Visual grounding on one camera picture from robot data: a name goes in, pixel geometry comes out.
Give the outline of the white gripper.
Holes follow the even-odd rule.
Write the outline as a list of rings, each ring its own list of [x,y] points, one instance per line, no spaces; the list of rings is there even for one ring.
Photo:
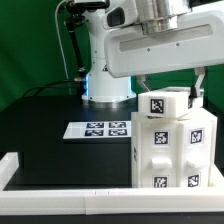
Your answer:
[[[203,66],[224,63],[224,10],[183,15],[173,31],[145,35],[138,25],[113,31],[105,38],[105,56],[113,77],[140,75],[137,82],[145,92],[152,90],[145,74],[195,68],[190,98],[201,97]]]

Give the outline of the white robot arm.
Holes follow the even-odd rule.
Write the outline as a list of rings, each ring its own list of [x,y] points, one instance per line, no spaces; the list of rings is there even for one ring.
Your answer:
[[[90,0],[86,16],[101,29],[114,78],[224,63],[224,0]]]

